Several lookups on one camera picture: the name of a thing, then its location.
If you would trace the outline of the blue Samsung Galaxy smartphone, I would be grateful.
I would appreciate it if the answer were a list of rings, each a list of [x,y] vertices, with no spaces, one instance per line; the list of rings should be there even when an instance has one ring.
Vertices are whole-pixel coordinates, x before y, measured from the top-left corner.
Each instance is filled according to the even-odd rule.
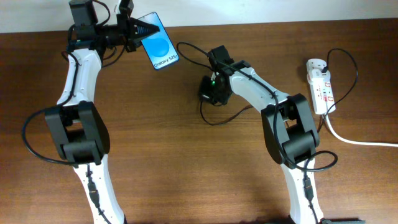
[[[156,12],[144,15],[140,21],[156,25],[159,32],[142,40],[142,45],[155,70],[161,70],[179,61],[179,55]]]

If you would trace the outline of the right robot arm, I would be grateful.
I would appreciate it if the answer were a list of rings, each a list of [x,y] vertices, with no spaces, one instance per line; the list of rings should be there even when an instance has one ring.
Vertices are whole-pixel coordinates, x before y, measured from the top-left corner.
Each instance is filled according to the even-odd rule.
[[[246,100],[261,114],[266,149],[284,173],[292,223],[325,223],[315,175],[320,138],[306,97],[289,95],[263,80],[246,61],[234,61],[225,46],[205,54],[210,77],[203,77],[200,96],[216,105],[227,104],[232,94]]]

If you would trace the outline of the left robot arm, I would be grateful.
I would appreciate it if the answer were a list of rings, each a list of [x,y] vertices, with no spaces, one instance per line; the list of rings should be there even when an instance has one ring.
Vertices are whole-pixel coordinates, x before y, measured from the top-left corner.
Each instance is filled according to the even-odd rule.
[[[92,1],[70,1],[69,6],[74,24],[67,37],[67,80],[56,106],[45,110],[45,120],[60,163],[73,167],[83,185],[93,221],[126,223],[108,169],[109,133],[94,105],[96,80],[107,49],[133,52],[160,29],[132,18],[131,0],[118,2],[115,25],[98,21]]]

